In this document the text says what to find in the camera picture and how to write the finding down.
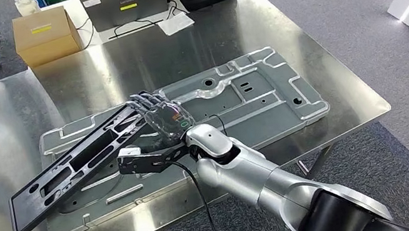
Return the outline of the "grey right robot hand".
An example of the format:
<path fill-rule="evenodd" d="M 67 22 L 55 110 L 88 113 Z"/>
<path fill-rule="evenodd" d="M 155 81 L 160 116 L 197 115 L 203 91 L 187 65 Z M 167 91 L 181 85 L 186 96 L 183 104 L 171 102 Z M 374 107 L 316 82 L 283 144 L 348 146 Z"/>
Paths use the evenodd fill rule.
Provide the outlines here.
<path fill-rule="evenodd" d="M 192 115 L 179 103 L 157 93 L 131 95 L 127 105 L 139 113 L 158 134 L 157 140 L 150 145 L 151 151 L 178 145 L 186 132 L 196 125 Z"/>

